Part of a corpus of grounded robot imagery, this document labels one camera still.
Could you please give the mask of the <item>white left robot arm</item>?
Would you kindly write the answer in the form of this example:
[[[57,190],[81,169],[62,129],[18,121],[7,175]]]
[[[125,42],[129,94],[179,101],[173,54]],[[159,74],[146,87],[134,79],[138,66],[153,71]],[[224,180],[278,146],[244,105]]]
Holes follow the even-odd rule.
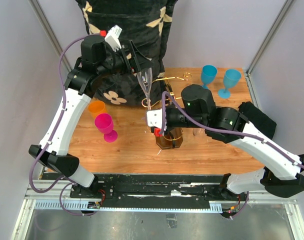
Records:
[[[154,64],[131,40],[121,45],[115,36],[92,34],[79,37],[72,44],[77,42],[81,42],[81,56],[66,79],[60,79],[62,99],[57,112],[42,140],[32,144],[28,152],[36,163],[82,186],[82,193],[93,198],[99,193],[96,177],[68,153],[79,119],[107,78],[138,74]]]

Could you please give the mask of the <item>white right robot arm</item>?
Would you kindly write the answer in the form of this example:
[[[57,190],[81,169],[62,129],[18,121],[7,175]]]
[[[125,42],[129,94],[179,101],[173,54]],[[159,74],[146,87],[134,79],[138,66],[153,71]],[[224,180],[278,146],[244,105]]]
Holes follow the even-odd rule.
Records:
[[[295,155],[283,149],[238,110],[216,106],[209,89],[192,84],[182,90],[181,97],[184,107],[169,92],[162,93],[162,132],[199,127],[212,139],[235,146],[264,165],[253,172],[225,174],[218,188],[222,199],[261,190],[290,198],[304,191],[304,154]]]

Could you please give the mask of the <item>blue plastic wine glass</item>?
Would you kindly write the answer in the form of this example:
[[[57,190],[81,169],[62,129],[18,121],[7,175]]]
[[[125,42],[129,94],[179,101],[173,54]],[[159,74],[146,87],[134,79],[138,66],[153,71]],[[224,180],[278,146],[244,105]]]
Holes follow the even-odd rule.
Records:
[[[217,73],[218,73],[218,70],[213,65],[205,65],[202,68],[200,79],[203,84],[203,88],[208,89],[208,85],[214,81]]]

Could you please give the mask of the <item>clear wine glass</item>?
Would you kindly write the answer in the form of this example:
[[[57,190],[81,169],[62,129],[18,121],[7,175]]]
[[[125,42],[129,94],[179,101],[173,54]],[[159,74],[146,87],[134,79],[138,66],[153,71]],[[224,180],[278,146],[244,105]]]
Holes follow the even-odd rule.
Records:
[[[136,75],[138,83],[145,94],[147,109],[151,110],[150,92],[152,88],[153,73],[152,68],[146,68]]]

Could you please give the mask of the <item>teal plastic wine glass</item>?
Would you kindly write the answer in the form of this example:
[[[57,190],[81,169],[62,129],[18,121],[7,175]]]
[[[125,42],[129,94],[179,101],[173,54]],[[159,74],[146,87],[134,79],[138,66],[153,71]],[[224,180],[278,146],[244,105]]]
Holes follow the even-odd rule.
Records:
[[[219,97],[223,99],[228,99],[231,96],[230,89],[234,88],[239,80],[241,79],[242,74],[236,69],[228,69],[223,78],[224,88],[218,91]]]

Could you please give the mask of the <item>magenta plastic wine glass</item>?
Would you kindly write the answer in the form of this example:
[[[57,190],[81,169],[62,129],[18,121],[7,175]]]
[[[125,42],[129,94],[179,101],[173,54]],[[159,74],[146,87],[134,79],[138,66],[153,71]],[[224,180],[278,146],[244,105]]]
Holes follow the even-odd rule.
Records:
[[[118,138],[118,133],[114,130],[114,122],[110,114],[101,113],[95,120],[96,128],[103,134],[103,139],[108,143],[113,143]]]

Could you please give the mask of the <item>orange plastic wine glass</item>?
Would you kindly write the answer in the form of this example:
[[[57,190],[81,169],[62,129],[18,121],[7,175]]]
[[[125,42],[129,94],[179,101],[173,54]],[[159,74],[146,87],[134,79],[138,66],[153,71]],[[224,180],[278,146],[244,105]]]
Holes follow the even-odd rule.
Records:
[[[92,101],[88,107],[88,111],[90,112],[90,115],[95,119],[100,114],[107,113],[106,105],[103,101],[95,100]]]

